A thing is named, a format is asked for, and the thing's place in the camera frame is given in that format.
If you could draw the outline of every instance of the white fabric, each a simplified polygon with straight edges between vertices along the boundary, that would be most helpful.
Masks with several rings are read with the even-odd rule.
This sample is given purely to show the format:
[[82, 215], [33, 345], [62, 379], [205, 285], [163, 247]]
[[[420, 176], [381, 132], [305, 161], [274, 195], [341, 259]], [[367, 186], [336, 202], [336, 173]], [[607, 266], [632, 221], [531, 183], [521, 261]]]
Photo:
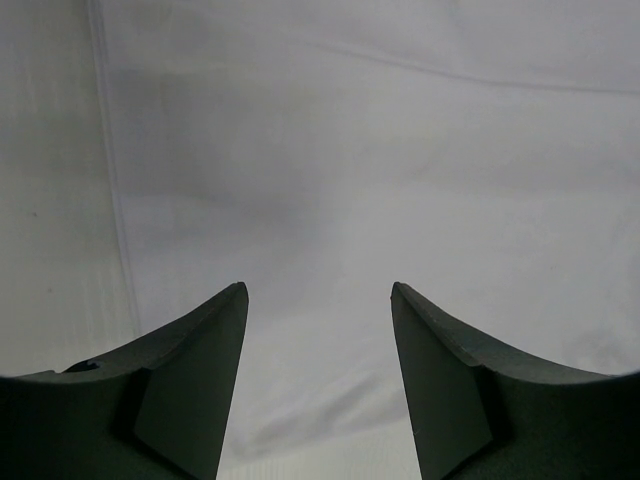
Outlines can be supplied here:
[[0, 2], [0, 375], [131, 341], [86, 6]]
[[218, 480], [421, 480], [409, 418], [218, 472]]
[[223, 467], [406, 415], [401, 280], [640, 365], [640, 4], [95, 2], [142, 328], [247, 282]]

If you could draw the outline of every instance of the white wall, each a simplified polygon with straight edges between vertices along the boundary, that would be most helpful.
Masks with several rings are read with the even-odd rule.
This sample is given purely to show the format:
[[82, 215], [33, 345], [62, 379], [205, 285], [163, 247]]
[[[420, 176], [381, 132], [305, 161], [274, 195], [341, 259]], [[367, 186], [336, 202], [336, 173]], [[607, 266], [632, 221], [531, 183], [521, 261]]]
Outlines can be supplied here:
[[84, 0], [0, 3], [0, 375], [135, 332]]

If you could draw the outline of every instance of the white backdrop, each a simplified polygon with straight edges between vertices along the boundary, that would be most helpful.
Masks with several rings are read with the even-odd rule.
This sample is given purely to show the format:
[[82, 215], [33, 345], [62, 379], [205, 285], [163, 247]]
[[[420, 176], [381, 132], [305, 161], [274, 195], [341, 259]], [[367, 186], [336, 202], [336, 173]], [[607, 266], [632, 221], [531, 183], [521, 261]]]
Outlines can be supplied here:
[[405, 418], [395, 280], [640, 365], [636, 1], [92, 6], [143, 332], [249, 287], [223, 467]]
[[83, 0], [0, 2], [0, 375], [136, 332]]

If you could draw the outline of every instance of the white sheet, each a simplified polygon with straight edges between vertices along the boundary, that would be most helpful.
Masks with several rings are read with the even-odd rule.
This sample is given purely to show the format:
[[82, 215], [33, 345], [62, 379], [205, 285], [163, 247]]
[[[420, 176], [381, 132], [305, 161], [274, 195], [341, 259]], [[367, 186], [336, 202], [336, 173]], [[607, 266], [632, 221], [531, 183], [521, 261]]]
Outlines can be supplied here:
[[0, 305], [3, 376], [137, 333], [82, 1], [0, 2]]
[[225, 469], [218, 480], [421, 480], [408, 417]]
[[640, 365], [637, 2], [93, 5], [143, 330], [250, 290], [223, 468], [406, 415], [395, 280]]

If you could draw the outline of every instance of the dark gray plastic part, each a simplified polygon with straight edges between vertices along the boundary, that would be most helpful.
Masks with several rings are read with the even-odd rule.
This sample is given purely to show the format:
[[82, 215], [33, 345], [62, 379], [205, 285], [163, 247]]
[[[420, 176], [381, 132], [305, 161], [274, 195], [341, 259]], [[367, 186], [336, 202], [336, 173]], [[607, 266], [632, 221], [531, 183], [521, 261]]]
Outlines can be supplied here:
[[529, 355], [407, 285], [394, 285], [392, 311], [425, 480], [640, 478], [640, 373]]
[[0, 478], [216, 478], [248, 295], [190, 314], [66, 372], [0, 378]]

